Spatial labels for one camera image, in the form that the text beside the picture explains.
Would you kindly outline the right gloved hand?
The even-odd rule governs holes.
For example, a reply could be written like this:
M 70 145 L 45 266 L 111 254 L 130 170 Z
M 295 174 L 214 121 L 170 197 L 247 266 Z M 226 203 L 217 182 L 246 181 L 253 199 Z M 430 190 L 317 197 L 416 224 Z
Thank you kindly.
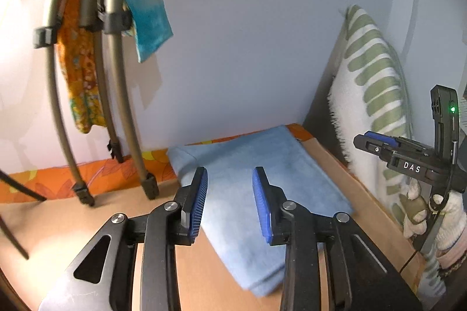
M 436 232 L 434 244 L 436 257 L 443 269 L 447 269 L 466 255 L 466 210 L 463 196 L 450 191 L 447 202 L 439 212 L 433 212 L 421 196 L 419 182 L 412 178 L 408 192 L 400 195 L 400 202 L 405 208 L 403 234 L 409 239 L 427 232 L 427 217 L 437 217 L 433 227 Z

